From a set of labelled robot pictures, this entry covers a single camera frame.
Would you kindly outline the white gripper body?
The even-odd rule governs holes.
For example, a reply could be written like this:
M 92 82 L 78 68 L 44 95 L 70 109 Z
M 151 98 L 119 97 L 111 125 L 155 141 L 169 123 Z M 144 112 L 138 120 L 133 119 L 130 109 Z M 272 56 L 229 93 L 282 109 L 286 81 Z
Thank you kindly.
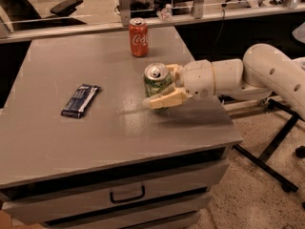
M 214 67 L 210 61 L 188 63 L 179 71 L 179 77 L 189 97 L 199 100 L 214 95 Z

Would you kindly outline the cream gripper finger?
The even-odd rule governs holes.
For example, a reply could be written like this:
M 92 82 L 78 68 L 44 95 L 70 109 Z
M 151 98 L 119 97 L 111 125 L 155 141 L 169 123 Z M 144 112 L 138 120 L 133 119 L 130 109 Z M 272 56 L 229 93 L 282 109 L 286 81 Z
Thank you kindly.
M 184 87 L 176 87 L 173 83 L 159 94 L 145 98 L 142 104 L 146 108 L 156 110 L 181 105 L 192 97 Z
M 167 69 L 171 74 L 172 82 L 175 82 L 179 79 L 179 72 L 183 69 L 183 67 L 178 64 L 168 64 Z

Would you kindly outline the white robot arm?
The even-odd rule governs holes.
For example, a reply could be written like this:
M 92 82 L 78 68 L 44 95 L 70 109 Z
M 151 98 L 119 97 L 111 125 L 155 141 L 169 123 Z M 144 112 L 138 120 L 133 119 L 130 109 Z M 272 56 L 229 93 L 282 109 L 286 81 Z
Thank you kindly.
M 210 62 L 199 60 L 185 66 L 153 67 L 157 80 L 169 73 L 172 83 L 143 100 L 150 109 L 183 104 L 187 99 L 226 95 L 236 100 L 261 100 L 279 95 L 301 118 L 305 118 L 305 70 L 302 58 L 291 59 L 268 44 L 255 44 L 242 59 Z

